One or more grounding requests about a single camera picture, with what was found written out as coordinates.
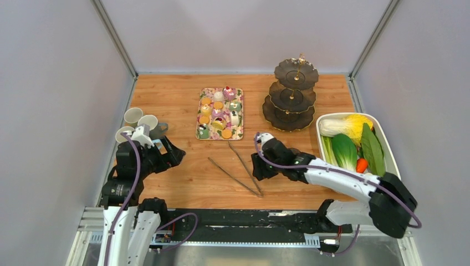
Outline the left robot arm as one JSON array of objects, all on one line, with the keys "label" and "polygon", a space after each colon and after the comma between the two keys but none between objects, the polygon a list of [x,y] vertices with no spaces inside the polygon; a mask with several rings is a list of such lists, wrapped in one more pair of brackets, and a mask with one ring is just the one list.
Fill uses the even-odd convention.
[{"label": "left robot arm", "polygon": [[160,141],[165,152],[131,139],[118,145],[116,165],[101,189],[104,226],[98,265],[143,265],[154,233],[167,227],[165,200],[139,199],[147,176],[178,166],[186,154],[167,137]]}]

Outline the three-tier dark cake stand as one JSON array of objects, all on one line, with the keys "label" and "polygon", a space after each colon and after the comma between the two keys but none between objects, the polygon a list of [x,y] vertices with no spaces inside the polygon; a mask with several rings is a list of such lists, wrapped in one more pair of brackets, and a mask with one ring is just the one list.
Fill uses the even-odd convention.
[{"label": "three-tier dark cake stand", "polygon": [[276,81],[262,104],[265,120],[286,132],[309,127],[314,120],[318,70],[301,53],[281,61],[274,69],[274,76]]}]

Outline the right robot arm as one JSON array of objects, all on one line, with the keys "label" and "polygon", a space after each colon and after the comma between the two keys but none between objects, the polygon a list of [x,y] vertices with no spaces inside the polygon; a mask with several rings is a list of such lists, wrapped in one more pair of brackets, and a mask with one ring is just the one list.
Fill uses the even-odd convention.
[{"label": "right robot arm", "polygon": [[371,225],[402,238],[407,228],[421,228],[415,214],[417,201],[399,177],[357,173],[305,153],[293,152],[270,133],[256,133],[252,154],[253,176],[258,180],[282,174],[294,182],[323,186],[354,198],[353,202],[326,200],[316,217],[318,228],[332,231],[344,224]]}]

